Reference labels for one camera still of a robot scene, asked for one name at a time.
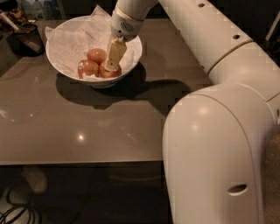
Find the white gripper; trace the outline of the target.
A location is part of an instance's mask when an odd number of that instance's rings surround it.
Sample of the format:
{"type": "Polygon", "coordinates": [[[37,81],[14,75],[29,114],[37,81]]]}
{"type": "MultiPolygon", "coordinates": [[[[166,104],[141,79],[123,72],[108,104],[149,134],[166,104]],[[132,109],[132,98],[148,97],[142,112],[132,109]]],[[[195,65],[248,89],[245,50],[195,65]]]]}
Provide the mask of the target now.
{"type": "Polygon", "coordinates": [[[108,56],[105,59],[105,69],[115,71],[123,55],[127,51],[126,42],[130,42],[140,32],[143,21],[135,20],[124,14],[118,6],[113,10],[110,22],[111,36],[108,42],[108,56]]]}

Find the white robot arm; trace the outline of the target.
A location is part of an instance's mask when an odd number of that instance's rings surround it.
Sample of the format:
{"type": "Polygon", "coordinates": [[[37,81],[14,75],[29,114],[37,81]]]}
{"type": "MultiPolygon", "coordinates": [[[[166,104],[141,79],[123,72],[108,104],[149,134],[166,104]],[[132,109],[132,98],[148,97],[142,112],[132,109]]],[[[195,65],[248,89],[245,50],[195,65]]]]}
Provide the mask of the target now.
{"type": "Polygon", "coordinates": [[[208,0],[117,0],[112,36],[135,38],[155,4],[212,82],[179,100],[164,124],[173,224],[265,224],[261,163],[279,124],[279,67],[208,0]]]}

